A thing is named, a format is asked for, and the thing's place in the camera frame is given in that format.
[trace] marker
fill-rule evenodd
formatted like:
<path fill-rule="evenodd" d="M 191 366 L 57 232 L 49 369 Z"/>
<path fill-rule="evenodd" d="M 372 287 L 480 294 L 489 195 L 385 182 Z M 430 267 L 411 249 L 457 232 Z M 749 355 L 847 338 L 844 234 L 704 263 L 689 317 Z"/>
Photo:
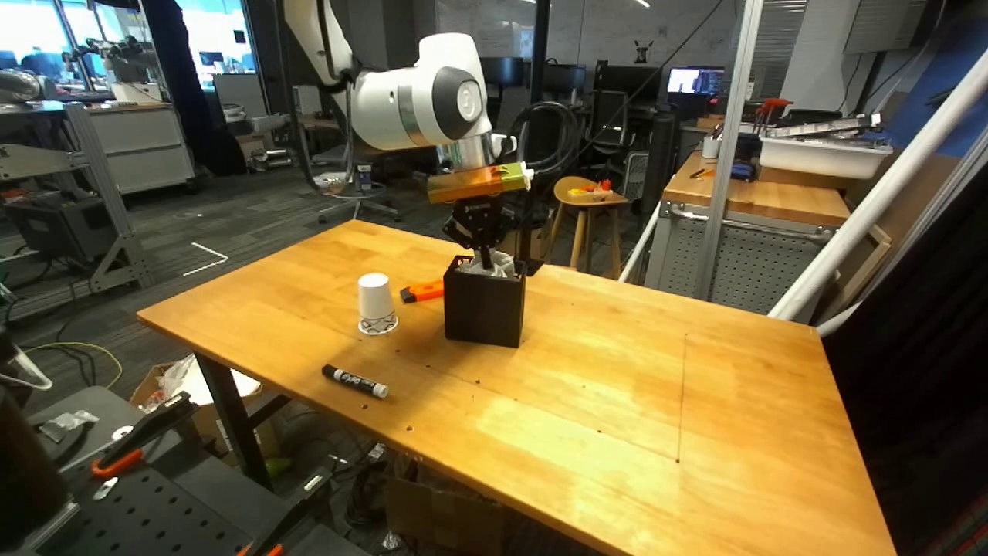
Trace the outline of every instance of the marker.
<path fill-rule="evenodd" d="M 334 382 L 344 382 L 349 391 L 357 391 L 364 397 L 372 397 L 372 398 L 385 398 L 389 397 L 389 387 L 385 382 L 375 382 L 375 379 L 367 379 L 367 377 L 357 377 L 352 372 L 344 372 L 336 366 L 323 366 L 322 369 L 322 377 L 334 379 Z"/>

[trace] wooden tabletop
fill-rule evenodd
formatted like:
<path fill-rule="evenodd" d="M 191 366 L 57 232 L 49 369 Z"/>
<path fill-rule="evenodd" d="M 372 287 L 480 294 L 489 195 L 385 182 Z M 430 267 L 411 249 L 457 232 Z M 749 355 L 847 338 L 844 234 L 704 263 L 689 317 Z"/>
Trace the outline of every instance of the wooden tabletop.
<path fill-rule="evenodd" d="M 708 207 L 715 182 L 713 167 L 698 153 L 689 156 L 663 188 L 663 200 Z M 763 169 L 753 182 L 733 180 L 727 214 L 837 229 L 850 216 L 841 197 L 844 186 L 847 180 Z"/>
<path fill-rule="evenodd" d="M 517 349 L 445 340 L 442 301 L 357 333 L 357 274 L 455 254 L 346 222 L 139 319 L 604 554 L 892 554 L 813 329 L 543 267 Z"/>

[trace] stool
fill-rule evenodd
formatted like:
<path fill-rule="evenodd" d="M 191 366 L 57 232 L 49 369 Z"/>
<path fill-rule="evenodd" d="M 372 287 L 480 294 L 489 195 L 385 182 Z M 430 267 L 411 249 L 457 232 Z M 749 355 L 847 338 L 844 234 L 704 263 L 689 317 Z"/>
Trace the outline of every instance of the stool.
<path fill-rule="evenodd" d="M 593 225 L 593 216 L 599 211 L 610 214 L 610 272 L 617 274 L 621 272 L 621 222 L 617 222 L 617 207 L 627 207 L 630 200 L 610 188 L 601 188 L 599 182 L 593 180 L 583 180 L 583 176 L 563 176 L 555 186 L 551 186 L 551 195 L 559 200 L 559 211 L 555 211 L 555 221 L 551 221 L 551 232 L 550 232 L 550 240 L 555 239 L 559 232 L 559 222 L 563 222 L 563 214 L 566 211 L 577 211 L 577 229 L 574 229 L 574 249 L 568 254 L 568 267 L 571 270 L 580 270 L 580 261 L 583 261 L 583 249 L 593 243 L 590 240 L 590 225 Z"/>

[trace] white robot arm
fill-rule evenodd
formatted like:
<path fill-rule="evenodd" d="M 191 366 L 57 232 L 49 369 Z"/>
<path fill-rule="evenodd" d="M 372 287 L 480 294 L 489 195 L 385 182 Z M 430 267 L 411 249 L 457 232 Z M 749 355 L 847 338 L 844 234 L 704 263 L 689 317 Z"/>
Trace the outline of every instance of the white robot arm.
<path fill-rule="evenodd" d="M 296 34 L 323 88 L 346 113 L 346 82 L 356 74 L 352 50 L 330 0 L 284 0 L 286 28 Z M 480 133 L 489 91 L 469 34 L 432 34 L 421 40 L 421 61 L 396 70 L 361 70 L 352 82 L 352 131 L 381 153 L 451 145 L 461 167 L 486 167 Z"/>

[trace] white cup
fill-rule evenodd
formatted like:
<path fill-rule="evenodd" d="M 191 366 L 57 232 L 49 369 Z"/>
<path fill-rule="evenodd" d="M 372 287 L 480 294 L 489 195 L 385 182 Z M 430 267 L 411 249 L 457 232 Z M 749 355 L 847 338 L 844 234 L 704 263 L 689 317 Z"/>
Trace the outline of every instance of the white cup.
<path fill-rule="evenodd" d="M 361 333 L 389 333 L 397 329 L 389 274 L 367 272 L 357 278 L 357 311 Z"/>

